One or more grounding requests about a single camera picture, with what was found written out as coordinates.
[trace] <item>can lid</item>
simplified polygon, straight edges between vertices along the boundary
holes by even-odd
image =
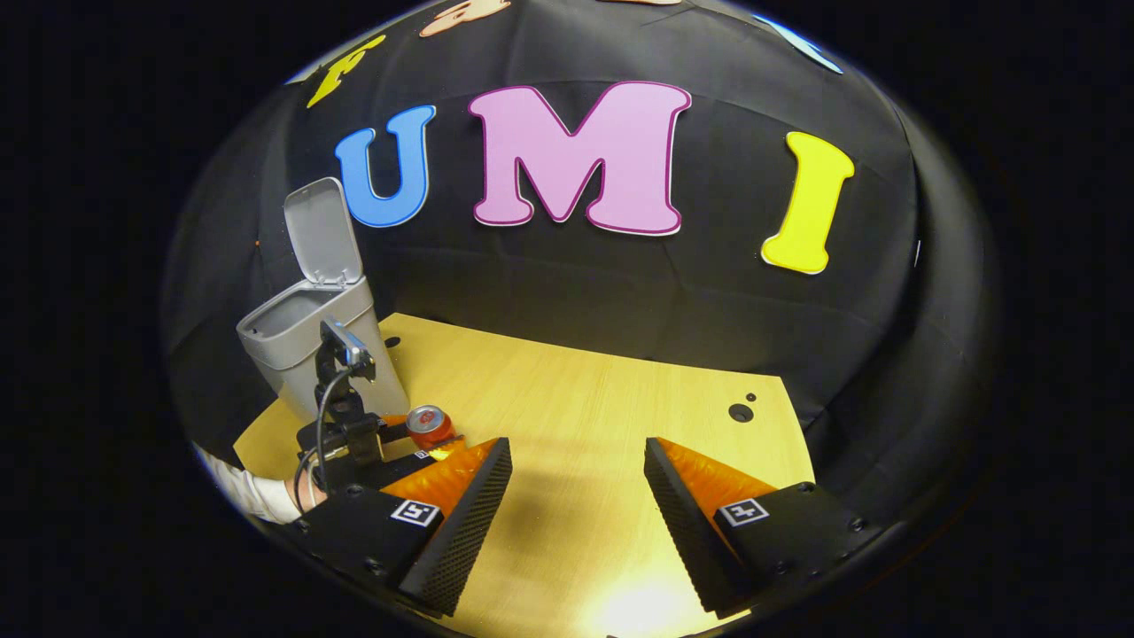
[[[323,177],[288,195],[284,218],[307,280],[347,284],[362,277],[362,256],[338,179]]]
[[[429,434],[445,423],[445,412],[437,406],[420,406],[406,415],[406,427],[416,434]]]

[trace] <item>black cable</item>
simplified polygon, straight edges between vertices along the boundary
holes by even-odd
[[[327,476],[327,456],[323,454],[323,418],[327,416],[327,400],[330,399],[331,392],[335,391],[335,386],[339,385],[339,382],[350,376],[350,368],[347,368],[335,376],[331,383],[327,384],[327,390],[323,391],[323,400],[319,402],[319,417],[315,418],[315,450],[319,452],[319,467],[323,473],[323,492],[331,494],[331,482]]]
[[[307,462],[311,461],[311,456],[314,453],[314,448],[304,453],[303,459],[299,459],[299,467],[295,469],[295,478],[291,479],[291,487],[295,488],[295,504],[299,508],[299,516],[307,513],[303,509],[303,499],[299,497],[299,476],[303,475],[303,469],[307,466]]]

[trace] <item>light blue letter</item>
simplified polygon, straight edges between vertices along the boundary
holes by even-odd
[[[401,185],[392,196],[374,193],[370,180],[370,143],[374,129],[363,128],[335,146],[342,167],[342,189],[347,207],[355,219],[384,228],[408,221],[425,203],[429,194],[429,164],[425,159],[425,124],[437,114],[437,107],[414,107],[390,118],[386,129],[398,141],[398,170]]]
[[[755,15],[755,14],[753,14],[752,17],[754,17],[758,20],[760,20],[760,22],[767,24],[768,26],[775,28],[776,33],[780,34],[784,37],[784,40],[787,40],[788,42],[790,42],[792,45],[795,46],[804,56],[807,56],[812,60],[815,60],[816,62],[823,65],[824,67],[833,70],[837,74],[840,74],[840,75],[843,74],[843,69],[840,69],[839,67],[835,66],[835,62],[832,62],[832,61],[828,60],[827,58],[824,58],[824,57],[822,57],[822,56],[819,54],[819,46],[815,46],[811,42],[807,42],[806,40],[799,37],[798,35],[796,35],[795,33],[793,33],[792,29],[789,29],[788,27],[780,26],[780,25],[773,23],[772,20],[770,20],[768,18],[762,18],[762,17]]]

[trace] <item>letter m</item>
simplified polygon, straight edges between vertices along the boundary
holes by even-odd
[[[532,219],[535,209],[519,195],[523,167],[551,219],[566,221],[601,163],[602,189],[586,209],[592,223],[635,235],[676,232],[682,215],[669,203],[674,126],[692,101],[676,86],[620,82],[570,133],[531,86],[477,96],[468,112],[484,125],[484,198],[474,216],[490,226]]]

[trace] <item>orange gripper pad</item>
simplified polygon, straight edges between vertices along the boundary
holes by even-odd
[[[452,509],[457,507],[457,502],[465,495],[465,490],[473,482],[476,470],[481,469],[481,465],[484,463],[484,459],[496,442],[497,440],[493,439],[475,448],[456,450],[443,460],[391,483],[381,492],[400,499],[437,505],[448,519],[452,514]],[[464,441],[458,440],[441,446],[441,449],[450,445],[458,446],[458,443],[464,445]]]
[[[677,476],[682,477],[682,483],[693,495],[693,500],[697,502],[701,512],[714,528],[717,524],[713,521],[713,514],[720,508],[776,492],[776,488],[767,483],[688,448],[661,437],[658,437],[658,443],[666,451],[666,457],[677,470]]]

